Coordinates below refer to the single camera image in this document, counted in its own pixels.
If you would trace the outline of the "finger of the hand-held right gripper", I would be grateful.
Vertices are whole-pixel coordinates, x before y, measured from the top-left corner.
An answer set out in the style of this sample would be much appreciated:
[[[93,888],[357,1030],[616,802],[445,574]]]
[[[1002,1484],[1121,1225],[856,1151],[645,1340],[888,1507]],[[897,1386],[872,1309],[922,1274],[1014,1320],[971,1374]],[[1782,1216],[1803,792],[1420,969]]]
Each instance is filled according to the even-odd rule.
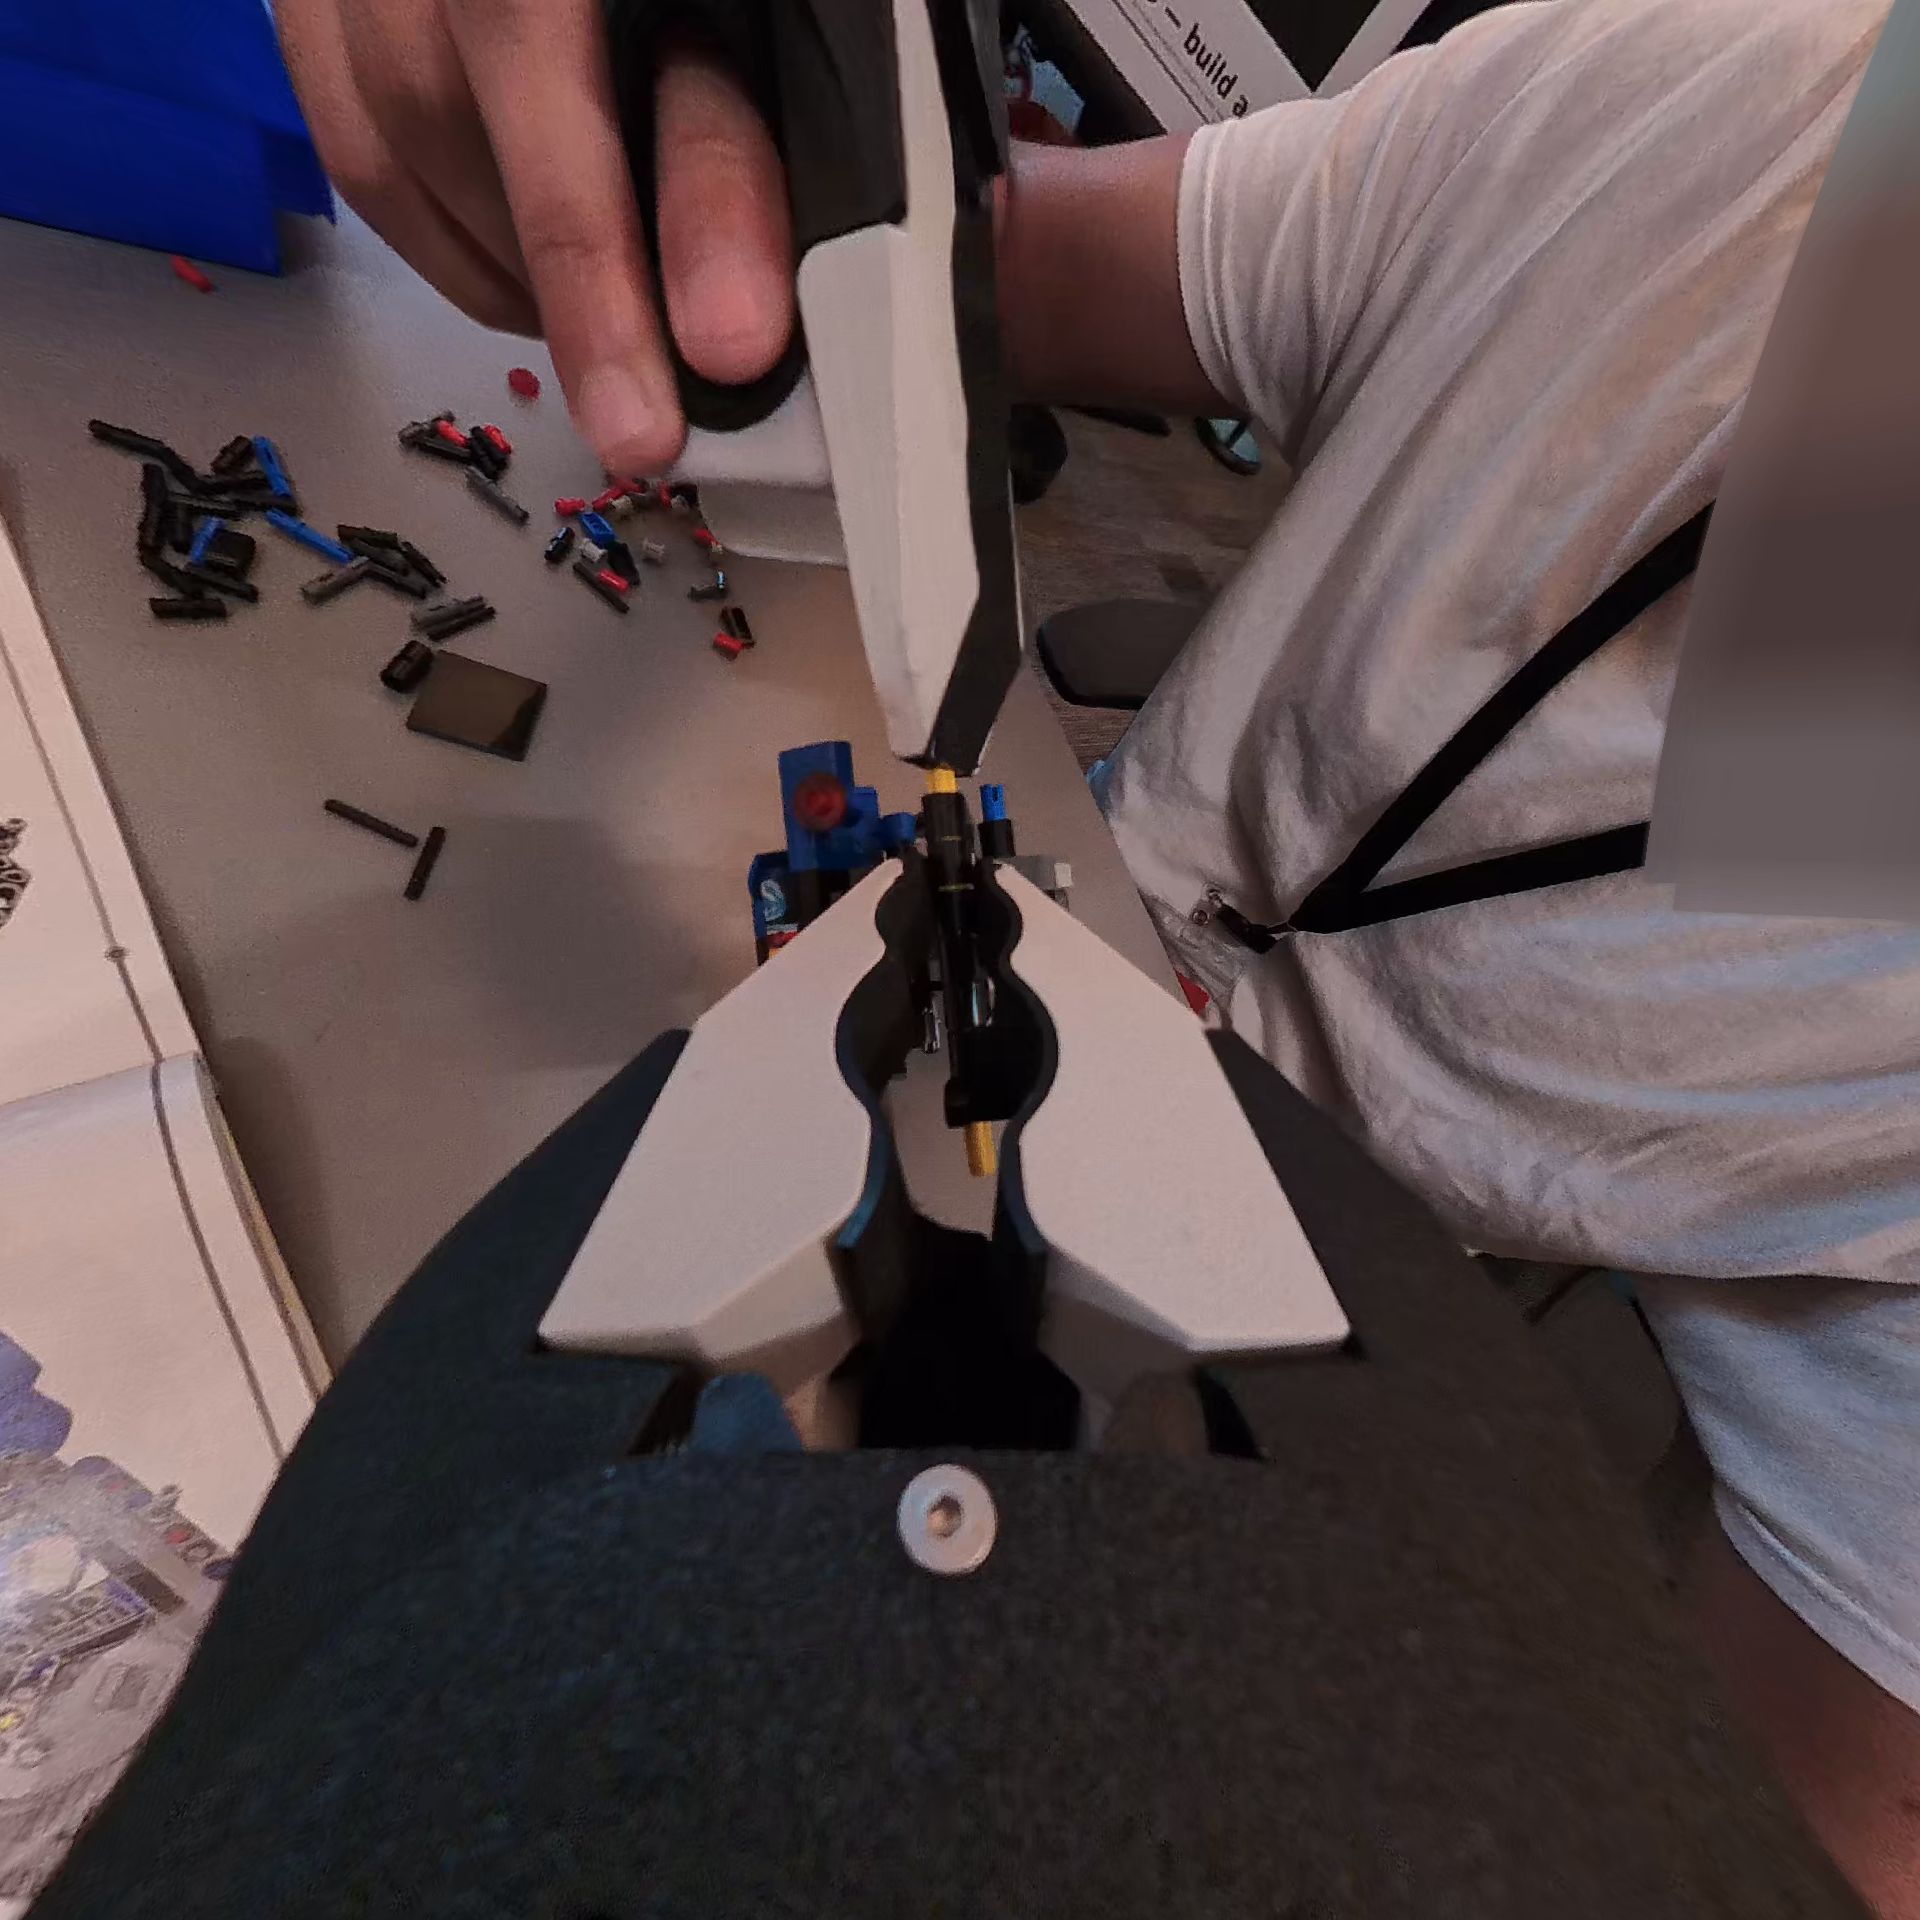
[[[997,11],[890,6],[907,214],[801,259],[799,312],[888,745],[917,767],[977,770],[1024,647],[997,311]]]

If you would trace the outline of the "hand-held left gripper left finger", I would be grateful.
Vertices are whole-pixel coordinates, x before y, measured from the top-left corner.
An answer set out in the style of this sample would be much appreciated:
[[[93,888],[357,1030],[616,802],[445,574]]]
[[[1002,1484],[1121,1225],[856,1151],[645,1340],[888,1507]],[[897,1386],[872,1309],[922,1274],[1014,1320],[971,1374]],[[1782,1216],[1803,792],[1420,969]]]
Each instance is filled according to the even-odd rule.
[[[884,860],[689,1032],[541,1320],[559,1353],[839,1365],[861,1343],[842,1230],[918,1043],[881,926]]]

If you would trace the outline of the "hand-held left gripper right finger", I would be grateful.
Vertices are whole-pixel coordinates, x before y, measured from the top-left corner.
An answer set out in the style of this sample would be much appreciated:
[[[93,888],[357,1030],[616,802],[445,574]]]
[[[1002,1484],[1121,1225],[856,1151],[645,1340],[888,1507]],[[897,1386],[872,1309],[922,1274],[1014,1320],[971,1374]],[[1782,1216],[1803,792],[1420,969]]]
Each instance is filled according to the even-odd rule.
[[[1183,1370],[1331,1353],[1351,1320],[1187,1002],[1001,870],[1012,981],[1055,1067],[1007,1167],[1044,1255],[1040,1349],[1063,1370]]]

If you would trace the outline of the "yellow lego axle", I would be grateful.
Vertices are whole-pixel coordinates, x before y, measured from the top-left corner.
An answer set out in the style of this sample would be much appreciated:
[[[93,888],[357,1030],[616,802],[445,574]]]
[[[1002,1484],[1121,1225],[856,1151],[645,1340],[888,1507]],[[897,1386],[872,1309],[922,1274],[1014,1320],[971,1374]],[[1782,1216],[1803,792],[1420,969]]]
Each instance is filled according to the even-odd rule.
[[[994,1020],[978,952],[981,857],[978,837],[959,775],[933,767],[924,775],[924,859],[935,913],[938,995],[942,1007],[949,1080],[942,1094],[946,1122],[961,1133],[968,1173],[992,1181],[998,1173],[997,1126],[981,1093],[978,1034]]]

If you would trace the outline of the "blue and black lego model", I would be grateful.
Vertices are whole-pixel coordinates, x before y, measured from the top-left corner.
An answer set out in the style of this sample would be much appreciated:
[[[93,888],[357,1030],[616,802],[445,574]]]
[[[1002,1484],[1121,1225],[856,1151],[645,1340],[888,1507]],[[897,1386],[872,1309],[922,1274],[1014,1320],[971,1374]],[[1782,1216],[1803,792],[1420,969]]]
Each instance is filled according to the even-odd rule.
[[[821,740],[787,749],[779,756],[782,847],[754,854],[748,875],[757,965],[801,936],[832,904],[888,862],[904,862],[922,852],[924,815],[887,813],[871,784],[855,780],[852,746],[846,740]],[[1014,822],[1007,813],[1001,782],[983,782],[977,791],[981,820],[971,829],[978,864],[992,857],[1007,862],[1048,900],[1072,904],[1072,870],[1066,862],[1016,848]],[[994,1020],[994,988],[978,960],[966,977],[964,1029]],[[940,1058],[949,1051],[949,992],[945,949],[930,934],[922,949],[908,950],[907,978],[911,1004],[922,1023],[922,1053]],[[994,1125],[983,1118],[949,1120],[959,1129],[968,1173],[977,1181],[997,1175]]]

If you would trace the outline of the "person's left forearm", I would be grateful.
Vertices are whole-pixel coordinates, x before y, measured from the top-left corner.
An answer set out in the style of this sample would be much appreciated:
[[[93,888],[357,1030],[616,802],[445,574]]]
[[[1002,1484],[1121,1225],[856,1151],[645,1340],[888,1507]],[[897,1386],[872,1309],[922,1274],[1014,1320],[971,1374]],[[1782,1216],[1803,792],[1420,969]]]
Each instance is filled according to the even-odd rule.
[[[1918,1717],[1772,1593],[1719,1524],[1687,1591],[1717,1693],[1881,1919],[1918,1915]]]

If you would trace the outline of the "lego instruction booklet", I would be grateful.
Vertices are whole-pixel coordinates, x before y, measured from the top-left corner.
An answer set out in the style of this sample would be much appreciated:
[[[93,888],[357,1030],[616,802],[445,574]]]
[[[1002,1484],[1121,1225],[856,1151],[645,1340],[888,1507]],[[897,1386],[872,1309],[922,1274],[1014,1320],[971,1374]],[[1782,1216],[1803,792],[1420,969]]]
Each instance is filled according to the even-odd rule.
[[[3,1898],[129,1767],[324,1394],[3,539]]]

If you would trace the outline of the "pile of black blue lego pieces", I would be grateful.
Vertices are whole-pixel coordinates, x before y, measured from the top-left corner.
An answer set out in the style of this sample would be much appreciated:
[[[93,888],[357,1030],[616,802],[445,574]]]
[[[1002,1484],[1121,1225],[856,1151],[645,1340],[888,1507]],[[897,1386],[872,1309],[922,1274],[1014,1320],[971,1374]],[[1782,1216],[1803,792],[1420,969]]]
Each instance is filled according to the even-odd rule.
[[[220,622],[261,600],[258,529],[322,564],[301,600],[327,608],[376,587],[411,606],[411,633],[426,647],[491,624],[485,593],[454,594],[449,572],[414,539],[369,523],[332,529],[304,513],[287,455],[275,438],[239,434],[199,465],[177,445],[136,427],[93,416],[89,438],[136,466],[134,555],[156,584],[156,620]]]

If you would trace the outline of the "person's right hand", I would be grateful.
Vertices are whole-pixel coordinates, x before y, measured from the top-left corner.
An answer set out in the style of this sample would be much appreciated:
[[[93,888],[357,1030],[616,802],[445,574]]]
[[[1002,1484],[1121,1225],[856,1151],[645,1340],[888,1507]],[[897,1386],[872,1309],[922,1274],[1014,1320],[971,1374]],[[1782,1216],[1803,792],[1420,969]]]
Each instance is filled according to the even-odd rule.
[[[712,49],[679,40],[657,57],[645,214],[600,5],[272,13],[343,200],[470,321],[541,339],[606,472],[681,459],[679,367],[718,386],[781,367],[799,325],[782,160]]]

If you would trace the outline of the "red container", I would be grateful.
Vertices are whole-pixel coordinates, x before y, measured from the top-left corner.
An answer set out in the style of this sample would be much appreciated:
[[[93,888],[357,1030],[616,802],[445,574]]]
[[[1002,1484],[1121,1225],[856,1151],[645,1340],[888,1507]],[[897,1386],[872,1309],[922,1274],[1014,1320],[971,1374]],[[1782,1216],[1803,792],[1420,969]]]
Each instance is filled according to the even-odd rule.
[[[1002,45],[1002,91],[1014,139],[1048,146],[1080,143],[1087,103],[1024,24]]]

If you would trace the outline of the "clear badge holder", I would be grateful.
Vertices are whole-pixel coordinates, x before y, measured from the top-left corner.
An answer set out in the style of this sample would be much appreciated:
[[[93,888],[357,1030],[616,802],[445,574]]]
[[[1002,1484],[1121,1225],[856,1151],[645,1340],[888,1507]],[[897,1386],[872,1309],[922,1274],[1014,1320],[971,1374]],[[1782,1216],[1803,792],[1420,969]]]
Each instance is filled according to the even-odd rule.
[[[1250,960],[1216,926],[1218,824],[1191,802],[1183,780],[1168,780],[1133,746],[1097,763],[1088,789],[1183,992],[1205,1027],[1232,1032]]]

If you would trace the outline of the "black chair seat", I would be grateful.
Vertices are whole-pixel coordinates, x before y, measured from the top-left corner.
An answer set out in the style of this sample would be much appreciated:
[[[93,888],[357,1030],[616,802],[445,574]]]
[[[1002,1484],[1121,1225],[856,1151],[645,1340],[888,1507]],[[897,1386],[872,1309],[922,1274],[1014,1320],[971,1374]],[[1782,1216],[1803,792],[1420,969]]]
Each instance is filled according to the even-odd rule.
[[[1205,606],[1110,598],[1060,610],[1035,633],[1035,658],[1052,694],[1070,709],[1140,713],[1170,673]]]

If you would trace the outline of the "white printed sign board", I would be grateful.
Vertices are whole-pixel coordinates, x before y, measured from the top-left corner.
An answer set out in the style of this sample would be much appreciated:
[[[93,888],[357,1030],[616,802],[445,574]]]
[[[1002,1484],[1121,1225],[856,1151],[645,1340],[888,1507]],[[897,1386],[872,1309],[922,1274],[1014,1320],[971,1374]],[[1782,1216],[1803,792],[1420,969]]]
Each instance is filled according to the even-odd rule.
[[[1068,2],[1064,11],[1161,133],[1331,99],[1437,19],[1429,2]]]

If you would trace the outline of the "person in white shirt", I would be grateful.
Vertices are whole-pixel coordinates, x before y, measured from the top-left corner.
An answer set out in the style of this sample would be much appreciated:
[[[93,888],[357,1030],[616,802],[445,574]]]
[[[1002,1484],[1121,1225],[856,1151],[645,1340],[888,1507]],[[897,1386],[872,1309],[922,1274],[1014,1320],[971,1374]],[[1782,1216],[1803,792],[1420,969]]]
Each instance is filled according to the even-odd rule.
[[[1248,918],[1717,495],[1889,13],[1502,8],[1196,135],[1196,356],[1294,486],[1122,746]],[[1604,876],[1245,956],[1234,1032],[1467,1249],[1638,1278],[1737,1553],[1914,1710],[1917,926]]]

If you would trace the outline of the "blue plastic bin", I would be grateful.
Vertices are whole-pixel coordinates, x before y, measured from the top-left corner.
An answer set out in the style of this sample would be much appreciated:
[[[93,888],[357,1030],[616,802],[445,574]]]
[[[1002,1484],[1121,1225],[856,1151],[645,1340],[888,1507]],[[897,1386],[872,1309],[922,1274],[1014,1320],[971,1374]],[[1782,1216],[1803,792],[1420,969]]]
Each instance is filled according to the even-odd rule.
[[[6,2],[3,214],[280,275],[337,208],[272,5]]]

